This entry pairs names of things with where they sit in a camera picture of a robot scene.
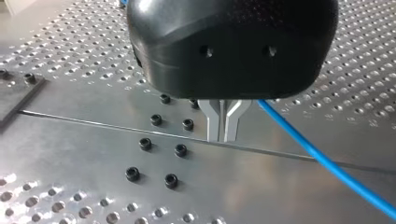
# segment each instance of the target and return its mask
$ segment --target screw hole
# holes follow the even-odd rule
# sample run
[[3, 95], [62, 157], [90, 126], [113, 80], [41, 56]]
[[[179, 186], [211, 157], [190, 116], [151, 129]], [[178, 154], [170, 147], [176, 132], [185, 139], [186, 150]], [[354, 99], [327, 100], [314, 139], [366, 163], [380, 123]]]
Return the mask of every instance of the screw hole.
[[41, 216], [39, 214], [34, 214], [32, 216], [32, 221], [33, 222], [38, 222], [41, 219]]
[[182, 219], [186, 223], [191, 223], [194, 221], [194, 216], [192, 214], [188, 213], [188, 214], [184, 215]]
[[55, 203], [53, 206], [52, 206], [52, 212], [54, 212], [54, 213], [59, 213], [61, 210], [63, 210], [64, 209], [64, 207], [65, 207], [65, 205], [64, 205], [64, 202], [58, 202], [58, 203]]
[[137, 205], [135, 203], [130, 203], [126, 206], [126, 210], [128, 210], [128, 212], [134, 212], [136, 211]]
[[92, 209], [90, 207], [83, 207], [78, 212], [78, 215], [81, 218], [87, 218], [90, 214], [92, 214]]
[[82, 200], [81, 194], [79, 194], [79, 193], [75, 194], [75, 195], [73, 196], [73, 200], [76, 201], [76, 202], [81, 201], [81, 200]]
[[106, 221], [108, 224], [115, 224], [115, 223], [117, 223], [117, 221], [119, 221], [119, 219], [120, 219], [120, 216], [116, 212], [110, 213], [106, 217]]
[[134, 221], [134, 224], [147, 224], [148, 220], [145, 217], [139, 217]]
[[26, 207], [33, 207], [38, 203], [38, 198], [35, 197], [31, 197], [28, 200], [26, 200], [25, 205]]
[[56, 194], [56, 190], [55, 189], [50, 189], [49, 190], [49, 196], [53, 196]]
[[102, 207], [108, 206], [108, 199], [102, 199], [102, 200], [99, 202], [99, 204], [100, 204]]

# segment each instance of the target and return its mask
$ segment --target blue cable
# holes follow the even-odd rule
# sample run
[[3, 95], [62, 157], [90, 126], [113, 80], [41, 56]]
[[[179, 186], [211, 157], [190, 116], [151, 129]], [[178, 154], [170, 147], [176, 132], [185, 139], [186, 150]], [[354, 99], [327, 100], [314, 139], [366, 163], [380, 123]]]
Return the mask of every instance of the blue cable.
[[314, 145], [312, 145], [306, 138], [303, 137], [295, 128], [293, 128], [282, 116], [280, 116], [270, 105], [264, 100], [259, 100], [259, 106], [273, 118], [279, 126], [281, 126], [298, 144], [300, 144], [309, 155], [315, 158], [322, 166], [328, 169], [333, 175], [338, 177], [344, 184], [357, 192], [367, 202], [387, 214], [389, 217], [396, 220], [396, 209], [382, 199], [379, 195], [367, 189], [358, 180], [347, 174], [337, 164], [331, 161], [326, 155], [320, 152]]

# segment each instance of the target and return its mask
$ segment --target gray metal surface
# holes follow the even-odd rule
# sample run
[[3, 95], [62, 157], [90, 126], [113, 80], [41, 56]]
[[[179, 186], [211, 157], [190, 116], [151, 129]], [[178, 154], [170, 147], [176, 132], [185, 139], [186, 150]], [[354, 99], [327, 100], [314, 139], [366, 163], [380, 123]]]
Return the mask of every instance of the gray metal surface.
[[[273, 106], [396, 203], [396, 0], [340, 7], [315, 85]], [[0, 67], [49, 82], [24, 109], [31, 116], [0, 135], [0, 223], [390, 223], [309, 161], [256, 104], [240, 119], [236, 142], [205, 143], [202, 111], [187, 100], [162, 104], [143, 79], [117, 1], [39, 0], [1, 27]], [[162, 126], [150, 124], [153, 114]], [[193, 119], [193, 132], [183, 119]], [[138, 148], [142, 137], [152, 151]], [[180, 143], [186, 159], [174, 154]], [[142, 173], [137, 184], [124, 176], [130, 166]], [[175, 191], [164, 186], [169, 173], [181, 181]]]
[[[396, 170], [392, 149], [396, 144], [395, 5], [393, 0], [340, 1], [337, 37], [319, 79], [303, 94], [274, 104], [333, 159], [392, 172]], [[111, 1], [77, 0], [39, 25], [33, 38], [24, 43], [10, 40], [21, 46], [4, 53], [1, 66], [50, 80], [26, 110], [206, 139], [203, 113], [191, 109], [186, 100], [162, 105], [160, 94], [144, 82], [123, 13]], [[162, 127], [150, 125], [153, 114], [163, 116]], [[193, 132], [183, 131], [183, 119], [194, 120]], [[241, 118], [239, 127], [235, 146], [306, 156], [256, 105]]]
[[23, 74], [10, 72], [0, 77], [0, 128], [43, 86], [44, 81], [43, 77], [36, 77], [35, 83], [26, 83]]
[[[143, 137], [150, 152], [138, 146]], [[187, 214], [191, 223], [390, 223], [311, 161], [24, 115], [0, 148], [1, 223], [181, 224]], [[143, 176], [137, 183], [125, 178], [130, 166]], [[348, 171], [396, 203], [394, 175]], [[163, 182], [171, 173], [176, 190]], [[157, 209], [166, 214], [155, 217]]]

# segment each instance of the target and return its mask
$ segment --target hole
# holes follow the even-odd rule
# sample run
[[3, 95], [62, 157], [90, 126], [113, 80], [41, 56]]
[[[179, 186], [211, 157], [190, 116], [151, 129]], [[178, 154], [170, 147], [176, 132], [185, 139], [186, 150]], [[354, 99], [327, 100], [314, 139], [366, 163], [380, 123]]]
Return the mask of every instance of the hole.
[[120, 216], [116, 212], [110, 213], [106, 217], [106, 221], [108, 224], [115, 224], [115, 223], [117, 223], [117, 221], [119, 221], [119, 219], [120, 219]]
[[0, 201], [2, 201], [2, 202], [6, 202], [6, 201], [10, 200], [11, 198], [12, 198], [12, 193], [9, 191], [6, 191], [0, 195]]
[[320, 107], [321, 107], [321, 104], [320, 104], [320, 103], [313, 103], [312, 106], [313, 106], [314, 108], [320, 108]]
[[50, 189], [49, 190], [49, 196], [53, 196], [56, 194], [56, 190], [55, 189]]
[[188, 214], [184, 215], [182, 219], [186, 223], [191, 223], [194, 221], [194, 216], [191, 213], [188, 213]]
[[213, 219], [211, 222], [211, 224], [224, 224], [224, 223], [225, 223], [224, 220], [222, 220], [221, 218]]
[[[142, 145], [146, 145], [146, 144], [149, 143], [149, 142], [143, 143], [142, 140], [140, 140], [140, 143], [141, 143]], [[126, 170], [126, 174], [129, 175], [129, 176], [136, 175], [137, 172], [138, 172], [138, 171], [137, 171], [136, 169], [133, 169], [133, 168], [130, 168], [130, 169]]]
[[23, 190], [27, 191], [27, 190], [30, 190], [32, 188], [32, 186], [30, 184], [25, 184], [25, 185], [23, 185], [22, 188], [23, 188]]
[[6, 217], [10, 217], [12, 215], [14, 215], [14, 210], [12, 210], [11, 208], [6, 209], [6, 212], [4, 213], [6, 215]]
[[102, 199], [102, 200], [99, 202], [99, 204], [100, 204], [102, 207], [108, 206], [108, 204], [109, 204], [108, 199]]
[[126, 210], [128, 210], [128, 212], [134, 212], [136, 211], [137, 208], [137, 204], [135, 203], [130, 203], [126, 206]]
[[336, 105], [336, 106], [334, 107], [334, 110], [336, 110], [336, 111], [341, 111], [341, 110], [343, 110], [343, 107], [341, 107], [340, 105]]
[[52, 209], [52, 212], [54, 212], [54, 213], [59, 213], [61, 210], [64, 209], [64, 202], [55, 203], [55, 204], [52, 206], [51, 209]]
[[139, 217], [134, 221], [134, 224], [147, 224], [148, 220], [145, 217]]
[[206, 58], [211, 58], [213, 56], [214, 50], [210, 48], [208, 45], [201, 46], [199, 52], [202, 56]]
[[76, 202], [81, 201], [81, 200], [82, 200], [81, 194], [79, 194], [79, 193], [75, 194], [75, 195], [73, 196], [73, 200], [76, 201]]
[[191, 125], [191, 120], [190, 120], [190, 119], [185, 119], [185, 120], [184, 120], [184, 124], [186, 124], [186, 125]]
[[59, 224], [70, 224], [72, 221], [69, 218], [62, 218], [61, 221], [59, 221]]
[[301, 104], [301, 102], [299, 100], [293, 100], [292, 102], [293, 102], [294, 105], [300, 105]]
[[92, 214], [92, 209], [90, 207], [83, 207], [78, 212], [78, 216], [81, 218], [87, 218], [90, 214]]
[[153, 215], [154, 215], [156, 218], [160, 218], [160, 217], [163, 217], [163, 215], [165, 215], [166, 213], [167, 213], [167, 211], [166, 211], [165, 208], [157, 208], [157, 209], [155, 209], [155, 211], [153, 212]]
[[276, 48], [272, 46], [265, 46], [262, 48], [262, 55], [264, 57], [274, 57], [276, 55]]
[[28, 200], [26, 200], [25, 205], [26, 207], [33, 207], [38, 203], [38, 198], [36, 196], [30, 197]]
[[32, 216], [32, 221], [33, 222], [38, 222], [41, 219], [41, 216], [39, 214], [34, 214]]
[[362, 114], [362, 113], [364, 113], [364, 110], [361, 108], [357, 108], [357, 109], [355, 109], [355, 113]]

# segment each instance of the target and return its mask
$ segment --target raised metal plate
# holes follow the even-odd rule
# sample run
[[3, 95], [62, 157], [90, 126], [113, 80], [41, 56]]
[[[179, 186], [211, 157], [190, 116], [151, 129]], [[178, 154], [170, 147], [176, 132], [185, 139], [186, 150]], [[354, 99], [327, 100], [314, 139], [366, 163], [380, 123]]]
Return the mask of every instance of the raised metal plate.
[[[143, 137], [150, 152], [138, 146]], [[187, 214], [204, 224], [390, 223], [311, 161], [25, 115], [0, 148], [1, 223], [182, 224]], [[130, 166], [143, 176], [136, 184], [125, 178]], [[348, 171], [396, 203], [395, 175]], [[178, 176], [176, 190], [165, 187], [167, 174]]]
[[28, 84], [23, 74], [12, 72], [0, 78], [0, 128], [41, 88], [44, 81], [43, 77], [35, 77], [35, 83]]

